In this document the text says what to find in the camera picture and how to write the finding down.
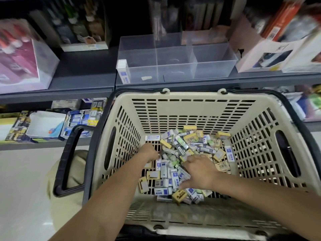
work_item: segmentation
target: white tile floor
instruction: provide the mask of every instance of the white tile floor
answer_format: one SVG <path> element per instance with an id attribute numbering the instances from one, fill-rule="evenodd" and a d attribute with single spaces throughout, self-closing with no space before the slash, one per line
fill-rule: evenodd
<path id="1" fill-rule="evenodd" d="M 321 132 L 314 132 L 313 136 L 321 147 Z M 62 150 L 0 151 L 2 240 L 44 241 L 54 234 L 44 176 L 60 158 Z"/>

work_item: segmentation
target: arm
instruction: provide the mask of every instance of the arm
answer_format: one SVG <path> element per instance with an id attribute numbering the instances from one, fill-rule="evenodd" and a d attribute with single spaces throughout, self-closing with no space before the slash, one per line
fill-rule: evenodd
<path id="1" fill-rule="evenodd" d="M 227 194 L 256 207 L 310 241 L 321 239 L 320 196 L 219 172 L 207 157 L 190 156 L 184 166 L 191 179 L 181 183 L 181 189 L 208 189 Z"/>
<path id="2" fill-rule="evenodd" d="M 147 162 L 157 158 L 158 153 L 152 144 L 143 145 L 50 241 L 115 240 L 125 222 L 142 169 Z"/>

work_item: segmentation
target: fingers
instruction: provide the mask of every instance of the fingers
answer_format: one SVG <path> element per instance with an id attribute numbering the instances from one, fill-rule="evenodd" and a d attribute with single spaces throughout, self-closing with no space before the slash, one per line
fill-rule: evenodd
<path id="1" fill-rule="evenodd" d="M 179 189 L 191 188 L 191 180 L 185 180 L 179 185 Z"/>

